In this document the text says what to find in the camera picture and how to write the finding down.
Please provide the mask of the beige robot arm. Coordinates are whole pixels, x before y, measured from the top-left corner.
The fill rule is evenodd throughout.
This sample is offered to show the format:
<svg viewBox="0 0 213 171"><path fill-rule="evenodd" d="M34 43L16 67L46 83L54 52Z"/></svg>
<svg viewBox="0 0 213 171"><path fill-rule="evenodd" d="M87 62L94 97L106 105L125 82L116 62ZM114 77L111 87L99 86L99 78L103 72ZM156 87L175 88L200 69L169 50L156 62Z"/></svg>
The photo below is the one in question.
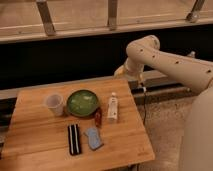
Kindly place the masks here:
<svg viewBox="0 0 213 171"><path fill-rule="evenodd" d="M145 65L198 93L182 137L179 171L213 171L213 62L163 52L154 35L130 42L116 75L140 78Z"/></svg>

